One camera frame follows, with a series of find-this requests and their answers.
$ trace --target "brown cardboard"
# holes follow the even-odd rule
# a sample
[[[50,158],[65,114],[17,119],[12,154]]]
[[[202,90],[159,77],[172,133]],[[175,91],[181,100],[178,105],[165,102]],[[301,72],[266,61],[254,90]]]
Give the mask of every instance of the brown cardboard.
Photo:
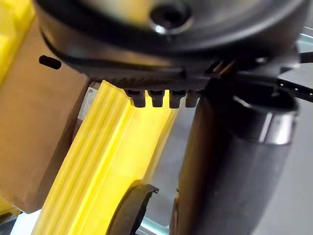
[[[47,49],[35,21],[0,87],[0,195],[24,212],[41,208],[69,149],[88,79]]]

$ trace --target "black plastic tab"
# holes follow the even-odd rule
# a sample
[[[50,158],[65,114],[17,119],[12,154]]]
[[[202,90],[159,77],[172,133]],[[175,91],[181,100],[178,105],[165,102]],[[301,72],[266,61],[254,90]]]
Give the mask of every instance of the black plastic tab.
[[[146,213],[152,193],[158,193],[158,188],[150,184],[130,188],[115,212],[107,235],[134,235]]]
[[[163,97],[164,97],[165,91],[148,91],[148,94],[152,99],[153,107],[163,106]]]
[[[170,108],[178,109],[180,105],[180,100],[186,96],[186,91],[170,91]]]
[[[132,99],[132,103],[137,108],[146,107],[145,91],[125,90],[128,97]]]
[[[189,91],[186,97],[186,108],[194,108],[197,105],[201,93],[196,91]]]

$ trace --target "machine part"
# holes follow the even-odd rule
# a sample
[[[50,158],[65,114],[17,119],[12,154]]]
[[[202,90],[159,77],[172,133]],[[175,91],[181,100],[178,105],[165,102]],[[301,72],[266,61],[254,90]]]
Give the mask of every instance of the machine part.
[[[299,68],[299,53],[296,47],[275,57],[261,57],[256,60],[242,61],[239,71],[253,75],[277,77],[278,75]]]
[[[102,82],[32,234],[105,234],[130,185],[151,177],[151,162],[159,158],[177,113],[153,108],[150,99],[145,108],[135,108],[123,91]]]
[[[135,107],[146,107],[146,97],[144,91],[126,90],[126,95],[131,98],[131,101]]]
[[[121,200],[106,234],[135,235],[153,193],[158,193],[158,188],[152,185],[130,188]]]
[[[177,235],[249,235],[262,218],[287,159],[298,107],[283,90],[276,97],[268,87],[248,86],[212,79],[197,107],[179,177]]]
[[[284,90],[296,98],[303,99],[309,102],[313,102],[313,89],[299,85],[297,83],[289,82],[287,80],[276,78],[276,77],[266,77],[251,75],[246,73],[238,73],[236,76],[232,77],[232,84],[250,84],[250,85],[261,85],[273,87],[274,90],[281,89]]]
[[[300,54],[300,63],[313,63],[313,52],[304,52]]]
[[[132,64],[151,62],[143,59],[145,54],[155,58],[155,63],[150,63],[153,66],[164,61],[177,64],[209,57],[224,59],[225,55],[259,58],[282,53],[296,42],[310,8],[309,0],[183,0],[191,9],[193,23],[168,40],[150,28],[150,15],[160,4],[176,1],[139,1],[137,7],[127,0],[119,4],[114,0],[34,2],[43,34],[64,54],[127,63],[125,51],[131,51],[142,58]],[[131,15],[134,10],[140,19]]]
[[[181,98],[185,97],[186,94],[186,91],[170,91],[170,108],[178,109]]]
[[[179,34],[187,30],[192,22],[192,14],[185,2],[157,5],[150,14],[152,29],[165,35]]]
[[[165,92],[164,91],[148,91],[149,96],[152,99],[152,106],[153,107],[162,107],[163,106],[163,97]]]
[[[197,105],[201,93],[196,91],[189,91],[186,97],[186,108],[194,108]]]

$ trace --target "metal cylinder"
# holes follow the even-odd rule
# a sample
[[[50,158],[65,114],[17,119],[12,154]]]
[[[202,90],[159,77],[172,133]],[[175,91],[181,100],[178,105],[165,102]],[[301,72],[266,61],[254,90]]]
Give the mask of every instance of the metal cylinder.
[[[287,159],[298,106],[272,87],[209,83],[179,178],[179,235],[249,235]]]

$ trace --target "yellow plastic part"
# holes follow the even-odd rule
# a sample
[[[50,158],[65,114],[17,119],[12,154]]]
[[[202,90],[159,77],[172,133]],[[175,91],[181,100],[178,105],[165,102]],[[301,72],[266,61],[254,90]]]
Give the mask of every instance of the yellow plastic part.
[[[135,108],[124,91],[101,84],[33,235],[105,235],[129,186],[149,175],[177,114],[146,100],[145,108]]]
[[[16,218],[20,210],[12,206],[8,201],[0,197],[0,224]]]
[[[0,85],[34,15],[31,0],[0,0]]]

